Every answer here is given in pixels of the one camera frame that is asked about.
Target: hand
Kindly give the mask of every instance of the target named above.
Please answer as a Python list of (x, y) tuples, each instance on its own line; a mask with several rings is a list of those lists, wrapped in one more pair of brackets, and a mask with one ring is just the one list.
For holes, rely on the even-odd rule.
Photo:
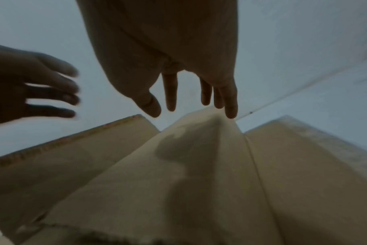
[(162, 74), (167, 108), (175, 110), (177, 72), (200, 78), (201, 101), (237, 116), (234, 67), (236, 0), (78, 0), (95, 54), (110, 83), (144, 112), (161, 107), (150, 87)]
[(26, 103), (39, 98), (76, 105), (78, 86), (60, 73), (77, 76), (72, 65), (52, 56), (0, 46), (0, 124), (23, 117), (74, 117), (72, 110)]

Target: finger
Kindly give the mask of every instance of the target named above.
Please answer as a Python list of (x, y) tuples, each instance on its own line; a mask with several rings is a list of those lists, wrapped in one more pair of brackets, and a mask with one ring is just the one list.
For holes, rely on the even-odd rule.
[(161, 114), (161, 106), (156, 97), (149, 91), (147, 93), (132, 99), (140, 109), (152, 117), (158, 117)]
[(224, 107), (223, 98), (221, 97), (220, 91), (218, 88), (214, 88), (214, 104), (217, 109), (221, 109)]
[(64, 101), (71, 105), (77, 105), (80, 102), (79, 97), (74, 94), (68, 94), (64, 91), (51, 87), (26, 86), (26, 98), (48, 99)]
[(48, 85), (68, 93), (76, 93), (77, 84), (46, 67), (37, 58), (25, 53), (0, 50), (0, 72), (19, 75), (37, 84)]
[(163, 86), (165, 88), (166, 106), (169, 111), (175, 111), (177, 105), (177, 74), (162, 74)]
[(200, 78), (201, 84), (201, 103), (203, 105), (209, 105), (212, 98), (212, 86), (210, 86), (205, 80)]
[(225, 105), (225, 114), (228, 118), (235, 118), (238, 113), (237, 88), (235, 81), (218, 88)]
[(70, 77), (77, 77), (79, 75), (79, 71), (66, 61), (42, 53), (34, 53), (34, 56), (52, 71), (56, 71)]
[(57, 108), (49, 105), (26, 105), (23, 117), (63, 117), (72, 118), (76, 113), (65, 108)]

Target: human hand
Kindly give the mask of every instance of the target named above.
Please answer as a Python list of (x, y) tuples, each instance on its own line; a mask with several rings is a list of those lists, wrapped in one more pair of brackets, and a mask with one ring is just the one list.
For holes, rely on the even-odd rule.
[(23, 117), (74, 117), (72, 110), (26, 103), (39, 98), (77, 105), (77, 84), (60, 73), (77, 76), (72, 65), (50, 55), (0, 46), (0, 124)]
[(161, 107), (149, 89), (162, 74), (167, 108), (175, 110), (177, 72), (200, 78), (201, 102), (237, 116), (234, 67), (237, 2), (78, 0), (95, 54), (110, 83), (143, 111)]

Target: blurred hand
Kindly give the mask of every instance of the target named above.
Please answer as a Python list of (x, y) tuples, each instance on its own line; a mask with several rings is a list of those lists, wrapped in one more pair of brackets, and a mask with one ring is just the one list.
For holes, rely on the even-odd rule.
[(74, 117), (72, 110), (26, 103), (29, 98), (39, 98), (76, 105), (78, 86), (60, 73), (77, 76), (77, 70), (65, 61), (0, 46), (0, 124), (23, 117)]
[(236, 0), (78, 0), (95, 54), (110, 83), (144, 112), (161, 107), (150, 87), (162, 74), (167, 108), (175, 110), (177, 72), (200, 78), (201, 101), (237, 116), (234, 68)]

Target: white ceiling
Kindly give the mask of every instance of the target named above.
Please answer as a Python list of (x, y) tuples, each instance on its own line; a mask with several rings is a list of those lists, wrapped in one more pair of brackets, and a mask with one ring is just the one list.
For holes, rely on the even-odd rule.
[[(239, 28), (239, 117), (367, 59), (367, 0), (241, 0)], [(0, 126), (0, 155), (141, 113), (107, 82), (75, 1), (0, 0), (0, 44), (71, 62), (81, 72), (82, 98), (75, 120), (29, 119)], [(196, 76), (180, 73), (176, 112), (163, 107), (151, 121), (163, 129), (202, 108), (199, 88)], [(152, 93), (164, 101), (160, 80)]]

